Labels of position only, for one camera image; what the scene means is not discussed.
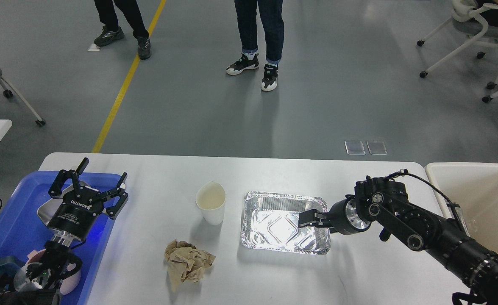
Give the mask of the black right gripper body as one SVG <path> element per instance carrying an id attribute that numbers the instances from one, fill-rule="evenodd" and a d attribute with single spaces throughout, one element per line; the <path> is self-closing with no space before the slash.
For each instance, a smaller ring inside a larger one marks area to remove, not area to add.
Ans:
<path id="1" fill-rule="evenodd" d="M 371 222 L 366 222 L 359 216 L 356 203 L 354 198 L 346 198 L 332 206 L 328 211 L 330 234 L 340 233 L 348 236 L 365 232 L 371 227 Z"/>

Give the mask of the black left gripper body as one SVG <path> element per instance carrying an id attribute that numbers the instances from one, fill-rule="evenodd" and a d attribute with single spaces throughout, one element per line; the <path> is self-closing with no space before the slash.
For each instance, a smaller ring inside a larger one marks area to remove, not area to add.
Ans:
<path id="1" fill-rule="evenodd" d="M 77 197 L 75 193 L 66 193 L 47 227 L 51 230 L 65 231 L 77 240 L 84 241 L 104 209 L 102 200 L 93 199 L 92 202 L 88 202 L 94 195 L 94 193 L 83 193 Z"/>

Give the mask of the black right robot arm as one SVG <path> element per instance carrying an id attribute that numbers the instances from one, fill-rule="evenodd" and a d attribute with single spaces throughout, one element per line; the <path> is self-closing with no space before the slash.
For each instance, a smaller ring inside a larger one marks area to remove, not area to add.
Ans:
<path id="1" fill-rule="evenodd" d="M 356 182 L 355 193 L 335 203 L 328 212 L 299 214 L 298 227 L 328 228 L 344 235 L 365 232 L 372 222 L 383 226 L 381 241 L 395 236 L 412 251 L 427 251 L 457 276 L 470 293 L 454 293 L 452 303 L 498 305 L 498 254 L 469 237 L 456 218 L 444 218 L 410 203 L 402 169 L 385 177 L 367 176 Z"/>

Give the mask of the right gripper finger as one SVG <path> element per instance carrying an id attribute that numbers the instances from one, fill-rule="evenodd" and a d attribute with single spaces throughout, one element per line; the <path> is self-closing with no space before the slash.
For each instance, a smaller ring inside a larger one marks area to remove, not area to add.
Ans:
<path id="1" fill-rule="evenodd" d="M 319 211 L 317 209 L 307 210 L 299 213 L 298 228 L 304 227 L 332 228 L 329 213 Z"/>

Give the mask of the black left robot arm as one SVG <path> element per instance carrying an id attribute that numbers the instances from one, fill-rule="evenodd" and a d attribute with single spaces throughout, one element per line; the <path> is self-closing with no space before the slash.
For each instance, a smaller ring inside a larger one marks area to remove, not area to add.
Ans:
<path id="1" fill-rule="evenodd" d="M 127 173 L 37 171 L 0 213 L 0 305 L 84 305 L 126 201 Z"/>

